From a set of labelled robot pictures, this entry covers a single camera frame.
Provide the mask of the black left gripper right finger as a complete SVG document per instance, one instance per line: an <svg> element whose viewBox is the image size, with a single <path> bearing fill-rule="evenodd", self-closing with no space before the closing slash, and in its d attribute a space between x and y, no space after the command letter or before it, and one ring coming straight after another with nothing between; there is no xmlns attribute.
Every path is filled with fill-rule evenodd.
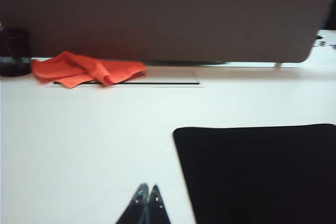
<svg viewBox="0 0 336 224"><path fill-rule="evenodd" d="M171 224L158 185L154 185L148 200L148 223Z"/></svg>

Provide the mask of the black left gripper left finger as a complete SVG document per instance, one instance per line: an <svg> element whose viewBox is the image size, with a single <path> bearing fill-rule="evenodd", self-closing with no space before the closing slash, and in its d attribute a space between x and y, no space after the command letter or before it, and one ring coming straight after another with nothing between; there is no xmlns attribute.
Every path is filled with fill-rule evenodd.
<svg viewBox="0 0 336 224"><path fill-rule="evenodd" d="M147 183L140 184L116 224L148 223L148 195Z"/></svg>

